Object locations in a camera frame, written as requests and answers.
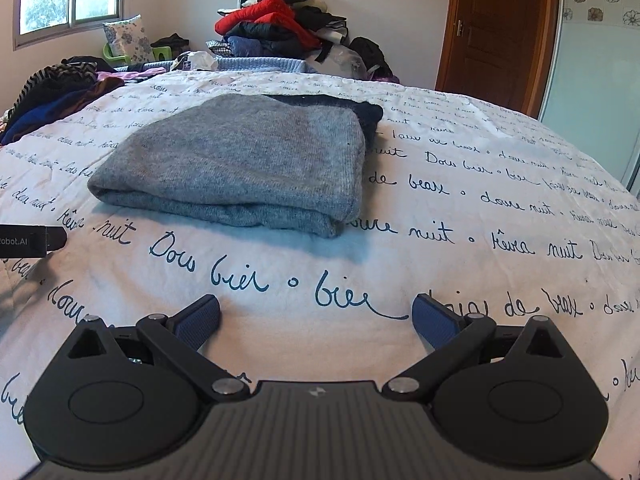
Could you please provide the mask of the floral white pillow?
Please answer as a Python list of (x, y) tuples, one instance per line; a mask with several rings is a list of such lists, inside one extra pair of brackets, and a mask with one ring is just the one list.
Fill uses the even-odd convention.
[(115, 58), (128, 58), (130, 62), (153, 62), (154, 54), (142, 20), (132, 18), (103, 24), (106, 44)]

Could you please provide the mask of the frosted glass wardrobe door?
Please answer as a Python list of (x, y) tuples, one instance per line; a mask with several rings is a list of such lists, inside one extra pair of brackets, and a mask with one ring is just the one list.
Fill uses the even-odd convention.
[(543, 124), (639, 194), (639, 0), (561, 0)]

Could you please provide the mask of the folded dark clothes stack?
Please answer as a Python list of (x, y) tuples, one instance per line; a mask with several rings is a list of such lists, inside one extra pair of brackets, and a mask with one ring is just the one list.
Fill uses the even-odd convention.
[(102, 58), (73, 56), (32, 74), (6, 112), (1, 144), (73, 115), (125, 81)]

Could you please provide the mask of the light blue quilted blanket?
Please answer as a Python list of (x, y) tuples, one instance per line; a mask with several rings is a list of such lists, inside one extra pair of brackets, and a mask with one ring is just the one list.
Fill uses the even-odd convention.
[[(249, 72), (283, 72), (283, 73), (302, 73), (302, 74), (318, 74), (318, 70), (310, 66), (304, 60), (296, 60), (296, 58), (272, 58), (271, 56), (262, 56), (261, 58), (225, 58), (224, 56), (215, 56), (217, 62), (217, 70), (248, 70)], [(153, 63), (144, 63), (128, 66), (115, 67), (116, 72), (143, 72), (150, 68), (164, 68), (169, 70), (172, 61), (160, 61)]]

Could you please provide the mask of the pink purple garment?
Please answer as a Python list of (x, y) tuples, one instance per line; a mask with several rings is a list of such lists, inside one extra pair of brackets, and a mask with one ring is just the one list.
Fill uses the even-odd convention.
[(122, 80), (125, 84), (129, 84), (130, 82), (145, 81), (164, 73), (166, 73), (166, 70), (163, 67), (148, 68), (147, 70), (142, 70), (142, 72), (97, 72), (96, 80), (102, 81), (116, 78)]

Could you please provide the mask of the white plastic bag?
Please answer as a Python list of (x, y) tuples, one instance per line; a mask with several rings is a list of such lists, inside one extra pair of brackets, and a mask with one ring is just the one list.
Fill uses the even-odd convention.
[(175, 70), (216, 72), (218, 60), (208, 51), (186, 51), (180, 53), (172, 62), (170, 71)]

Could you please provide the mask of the red puffer jacket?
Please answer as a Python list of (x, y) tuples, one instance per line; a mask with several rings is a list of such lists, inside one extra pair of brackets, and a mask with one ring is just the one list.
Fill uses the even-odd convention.
[(252, 6), (235, 10), (216, 21), (214, 31), (224, 36), (235, 25), (243, 22), (283, 27), (297, 37), (305, 50), (314, 50), (321, 46), (316, 35), (297, 23), (294, 11), (284, 0), (262, 0)]

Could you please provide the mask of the black bag on chair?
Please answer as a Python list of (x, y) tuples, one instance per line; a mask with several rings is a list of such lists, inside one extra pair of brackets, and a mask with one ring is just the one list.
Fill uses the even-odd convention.
[(176, 58), (179, 54), (191, 50), (190, 40), (182, 38), (176, 32), (152, 42), (151, 47), (153, 50), (160, 50), (160, 60)]

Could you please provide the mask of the white script-print quilt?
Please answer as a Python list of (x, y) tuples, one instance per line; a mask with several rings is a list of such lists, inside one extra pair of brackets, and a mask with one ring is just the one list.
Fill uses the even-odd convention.
[[(235, 229), (94, 198), (118, 144), (221, 94), (326, 94), (382, 107), (360, 216), (333, 240)], [(261, 379), (386, 382), (425, 356), (428, 292), (504, 325), (551, 318), (610, 413), (596, 454), (639, 474), (639, 203), (595, 160), (522, 114), (466, 96), (332, 76), (165, 74), (119, 88), (1, 152), (1, 219), (66, 229), (47, 260), (1, 265), (1, 474), (37, 463), (24, 402), (87, 314), (130, 325), (216, 296), (205, 354)]]

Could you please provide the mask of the brown wooden door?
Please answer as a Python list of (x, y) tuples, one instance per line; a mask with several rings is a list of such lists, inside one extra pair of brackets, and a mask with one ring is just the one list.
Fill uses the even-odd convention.
[(560, 0), (449, 0), (438, 91), (536, 117), (551, 67)]

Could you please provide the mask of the grey navy knit sweater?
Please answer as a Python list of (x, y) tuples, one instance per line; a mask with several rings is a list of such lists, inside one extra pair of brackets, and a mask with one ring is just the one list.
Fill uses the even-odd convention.
[(324, 94), (222, 94), (128, 136), (88, 189), (114, 206), (334, 238), (360, 215), (382, 118)]

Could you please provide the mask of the dark clothes heap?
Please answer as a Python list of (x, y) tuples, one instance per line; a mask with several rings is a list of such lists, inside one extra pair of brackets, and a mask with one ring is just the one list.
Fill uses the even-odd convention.
[(352, 38), (347, 18), (330, 13), (322, 0), (238, 0), (218, 14), (220, 40), (208, 47), (219, 55), (302, 61), (320, 74), (399, 81), (380, 46)]

